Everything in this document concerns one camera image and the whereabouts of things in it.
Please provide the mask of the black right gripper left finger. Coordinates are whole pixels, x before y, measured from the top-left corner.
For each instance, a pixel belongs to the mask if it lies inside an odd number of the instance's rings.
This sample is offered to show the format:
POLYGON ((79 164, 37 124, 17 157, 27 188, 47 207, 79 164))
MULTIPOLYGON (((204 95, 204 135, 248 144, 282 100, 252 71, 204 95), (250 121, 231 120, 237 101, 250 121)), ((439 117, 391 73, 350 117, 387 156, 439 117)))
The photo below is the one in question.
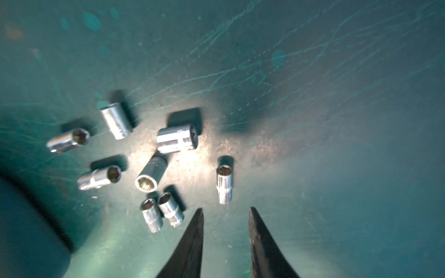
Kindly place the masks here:
POLYGON ((203 209, 199 208, 158 278, 200 278, 204 223, 203 209))

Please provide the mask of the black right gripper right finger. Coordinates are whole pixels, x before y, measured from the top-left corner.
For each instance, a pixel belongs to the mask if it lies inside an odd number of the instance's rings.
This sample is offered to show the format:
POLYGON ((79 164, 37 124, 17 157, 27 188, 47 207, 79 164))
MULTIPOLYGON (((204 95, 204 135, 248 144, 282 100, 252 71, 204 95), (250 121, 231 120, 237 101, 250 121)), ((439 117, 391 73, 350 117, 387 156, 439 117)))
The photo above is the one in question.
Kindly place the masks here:
POLYGON ((255 207, 249 210, 249 240, 253 278, 299 278, 255 207))

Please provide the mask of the chrome socket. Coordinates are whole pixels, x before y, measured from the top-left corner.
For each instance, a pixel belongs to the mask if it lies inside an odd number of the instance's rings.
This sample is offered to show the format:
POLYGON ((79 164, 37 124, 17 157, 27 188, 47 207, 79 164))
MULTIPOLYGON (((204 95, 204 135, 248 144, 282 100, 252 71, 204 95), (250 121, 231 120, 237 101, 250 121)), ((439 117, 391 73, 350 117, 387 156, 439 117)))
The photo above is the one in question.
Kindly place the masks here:
POLYGON ((116 140, 124 139, 133 132, 133 127, 120 103, 113 103, 100 109, 109 131, 116 140))
POLYGON ((77 180, 78 189, 81 191, 95 190, 111 184, 116 184, 122 175, 122 170, 117 165, 96 169, 83 174, 77 180))
POLYGON ((158 131, 156 143, 161 154, 193 150, 198 146, 198 132, 190 123, 166 127, 158 131))
POLYGON ((170 192, 165 192, 158 199, 158 207, 172 227, 178 228, 182 225, 184 221, 183 211, 170 192))
POLYGON ((163 157, 153 156, 136 177, 134 182, 136 188, 144 193, 156 191, 167 167, 168 163, 163 157))
POLYGON ((86 129, 76 128, 60 134, 46 143, 46 148, 54 154, 62 154, 89 142, 90 133, 86 129))
POLYGON ((232 200, 233 190, 233 171, 232 167, 227 164, 220 165, 217 170, 217 192, 219 204, 227 205, 232 200))
POLYGON ((163 220, 158 209, 156 200, 148 198, 140 205, 140 210, 143 214, 144 220, 148 225, 148 229, 152 234, 158 233, 163 227, 163 220))

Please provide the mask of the teal plastic storage box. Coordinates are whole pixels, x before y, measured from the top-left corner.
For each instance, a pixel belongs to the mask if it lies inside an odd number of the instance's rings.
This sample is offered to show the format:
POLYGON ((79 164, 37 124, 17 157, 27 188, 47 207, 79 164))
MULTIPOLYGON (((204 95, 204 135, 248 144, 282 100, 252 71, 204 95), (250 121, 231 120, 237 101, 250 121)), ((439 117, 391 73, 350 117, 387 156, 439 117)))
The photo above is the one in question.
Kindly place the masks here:
POLYGON ((1 178, 1 277, 62 278, 70 252, 38 210, 1 178))

